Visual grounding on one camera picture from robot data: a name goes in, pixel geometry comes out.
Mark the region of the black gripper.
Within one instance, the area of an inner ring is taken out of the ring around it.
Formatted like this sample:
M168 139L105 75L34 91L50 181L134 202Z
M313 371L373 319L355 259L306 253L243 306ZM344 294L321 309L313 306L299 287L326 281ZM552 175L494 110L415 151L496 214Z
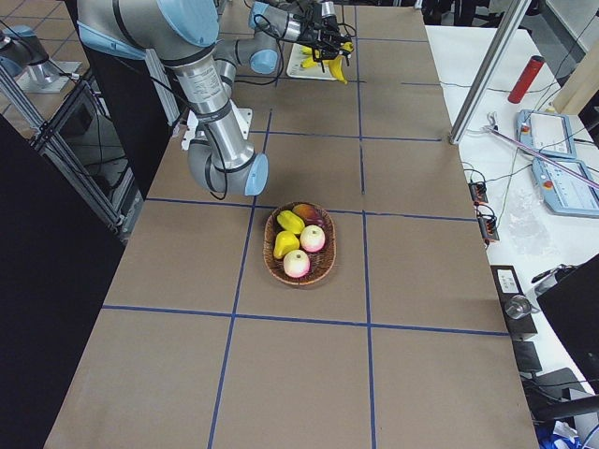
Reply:
M315 63L325 72L326 62L329 59L329 48L323 44L322 33L332 24L333 14L324 9L313 9L307 12L301 20L299 43L307 47L318 47L315 50ZM336 34L332 37L332 47L335 51L333 63L342 66L349 65L354 44L351 36Z

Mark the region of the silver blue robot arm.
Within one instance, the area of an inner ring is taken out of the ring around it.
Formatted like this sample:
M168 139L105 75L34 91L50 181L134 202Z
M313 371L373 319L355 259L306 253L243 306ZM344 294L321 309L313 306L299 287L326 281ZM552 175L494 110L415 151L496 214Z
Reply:
M321 66L349 64L352 37L342 33L332 1L255 1L249 26L278 41L296 43L311 51Z
M240 65L263 74L275 70L274 38L256 30L248 39L219 39L212 1L79 1L77 11L86 47L139 60L153 50L174 72L198 120L188 149L198 184L224 196L257 196L264 190L268 158L244 137L231 91Z

